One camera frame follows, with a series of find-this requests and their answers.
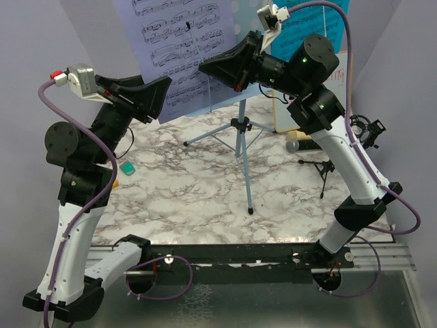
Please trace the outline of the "light blue music stand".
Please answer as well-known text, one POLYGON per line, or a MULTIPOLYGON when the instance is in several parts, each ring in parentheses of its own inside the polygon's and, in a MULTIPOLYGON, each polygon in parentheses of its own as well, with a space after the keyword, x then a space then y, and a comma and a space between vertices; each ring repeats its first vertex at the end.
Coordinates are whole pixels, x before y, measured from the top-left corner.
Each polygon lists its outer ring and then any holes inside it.
MULTIPOLYGON (((262 4, 269 4, 269 1, 234 1, 233 10, 236 15, 234 22, 236 23, 235 34, 239 41, 243 40, 241 36, 243 31, 248 31, 250 29, 255 29, 259 25, 259 21, 255 18, 255 11, 262 4)), ((191 140, 185 141, 180 144, 181 150, 186 150, 193 143, 201 141, 202 139, 212 137, 219 143, 223 144, 225 147, 229 148, 234 152, 234 157, 238 168, 242 172, 245 179, 246 187, 246 198, 247 198, 247 212, 249 215, 254 213, 253 210, 253 200, 251 195, 251 181, 249 173, 249 160, 247 155, 247 150, 252 145, 246 142, 246 133, 249 132, 253 127, 257 127, 261 132, 267 131, 270 133, 276 133, 276 130, 272 126, 266 126, 265 124, 260 124, 250 120, 245 116, 246 113, 246 100, 252 96, 257 95, 258 92, 254 87, 248 87, 243 93, 239 94, 237 97, 230 98, 225 102, 220 102, 216 105, 210 105, 208 108, 200 109, 193 112, 192 115, 202 115, 212 112, 214 109, 220 109, 238 103, 238 116, 229 121, 229 123, 220 126, 214 130, 208 131, 200 136, 197 136, 191 140), (224 142, 222 139, 218 138, 216 135, 228 128, 234 128, 236 130, 236 144, 234 147, 230 146, 228 143, 224 142)))

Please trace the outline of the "lilac sheet music page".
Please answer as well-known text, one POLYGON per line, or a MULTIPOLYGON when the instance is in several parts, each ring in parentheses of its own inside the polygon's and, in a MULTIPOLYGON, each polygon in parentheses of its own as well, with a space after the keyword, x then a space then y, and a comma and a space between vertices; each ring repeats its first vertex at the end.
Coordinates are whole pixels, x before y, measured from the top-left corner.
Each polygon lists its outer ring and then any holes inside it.
POLYGON ((231 88, 199 71, 236 45, 231 1, 115 1, 114 7, 143 80, 171 78, 161 124, 233 98, 231 88))

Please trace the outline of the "black studio microphone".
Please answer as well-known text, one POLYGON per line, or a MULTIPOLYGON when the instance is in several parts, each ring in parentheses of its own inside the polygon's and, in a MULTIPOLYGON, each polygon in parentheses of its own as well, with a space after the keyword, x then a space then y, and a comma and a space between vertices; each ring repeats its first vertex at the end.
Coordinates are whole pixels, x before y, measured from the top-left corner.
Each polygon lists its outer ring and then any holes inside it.
POLYGON ((298 151, 321 150, 322 148, 313 140, 288 140, 285 144, 286 150, 290 153, 298 151))

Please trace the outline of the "black tripod with shock mount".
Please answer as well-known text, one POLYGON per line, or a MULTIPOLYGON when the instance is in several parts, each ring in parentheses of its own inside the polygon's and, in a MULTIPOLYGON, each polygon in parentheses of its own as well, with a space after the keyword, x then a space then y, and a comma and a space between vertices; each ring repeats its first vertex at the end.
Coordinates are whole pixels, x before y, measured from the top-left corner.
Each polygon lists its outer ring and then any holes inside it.
POLYGON ((339 116, 331 124, 331 129, 322 129, 309 134, 328 155, 335 168, 345 181, 352 199, 356 204, 371 204, 376 198, 369 165, 369 157, 364 155, 361 145, 350 141, 346 129, 346 121, 339 116))

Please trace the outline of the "black round-base mic stand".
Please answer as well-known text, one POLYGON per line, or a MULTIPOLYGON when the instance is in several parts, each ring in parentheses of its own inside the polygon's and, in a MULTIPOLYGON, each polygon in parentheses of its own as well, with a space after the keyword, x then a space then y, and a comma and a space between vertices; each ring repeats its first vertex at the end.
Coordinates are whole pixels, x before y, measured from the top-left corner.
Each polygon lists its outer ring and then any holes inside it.
POLYGON ((367 125, 364 135, 361 137, 361 145, 366 150, 368 148, 378 149, 376 139, 386 130, 385 126, 379 120, 375 120, 367 125))

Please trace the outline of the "cream toy microphone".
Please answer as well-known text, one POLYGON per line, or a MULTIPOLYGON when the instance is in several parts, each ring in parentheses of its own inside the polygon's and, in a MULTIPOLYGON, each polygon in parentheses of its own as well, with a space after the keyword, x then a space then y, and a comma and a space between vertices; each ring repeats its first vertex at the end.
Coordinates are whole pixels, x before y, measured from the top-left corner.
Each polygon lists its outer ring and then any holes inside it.
POLYGON ((308 141, 308 140, 312 140, 312 138, 310 135, 307 135, 301 131, 290 131, 287 133, 286 140, 308 141))

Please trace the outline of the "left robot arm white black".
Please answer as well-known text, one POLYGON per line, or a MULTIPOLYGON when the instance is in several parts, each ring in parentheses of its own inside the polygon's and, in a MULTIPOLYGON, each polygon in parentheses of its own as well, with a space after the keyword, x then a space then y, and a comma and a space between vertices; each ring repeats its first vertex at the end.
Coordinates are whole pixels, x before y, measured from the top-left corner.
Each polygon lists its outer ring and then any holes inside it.
POLYGON ((141 270, 151 260, 149 241, 124 237, 119 249, 92 267, 87 259, 96 226, 117 178, 114 155, 133 120, 158 118, 171 79, 145 83, 141 76, 110 79, 95 75, 78 84, 81 97, 97 96, 102 107, 90 127, 61 112, 46 132, 46 161, 62 168, 57 233, 46 272, 23 305, 68 326, 92 318, 108 287, 124 271, 141 270))

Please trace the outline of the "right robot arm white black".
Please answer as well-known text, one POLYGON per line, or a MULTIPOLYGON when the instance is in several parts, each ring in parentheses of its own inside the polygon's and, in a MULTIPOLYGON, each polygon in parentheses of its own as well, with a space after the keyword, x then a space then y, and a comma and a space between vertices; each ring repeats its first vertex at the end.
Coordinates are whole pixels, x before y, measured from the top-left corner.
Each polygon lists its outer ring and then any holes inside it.
POLYGON ((402 187, 378 172, 352 132, 341 102, 324 86, 339 65, 329 39, 308 35, 289 61, 262 50, 263 40, 260 32, 251 31, 199 69, 237 92, 258 83, 293 98, 287 107, 292 119, 328 155, 350 192, 313 251, 315 262, 329 267, 359 230, 381 218, 402 187))

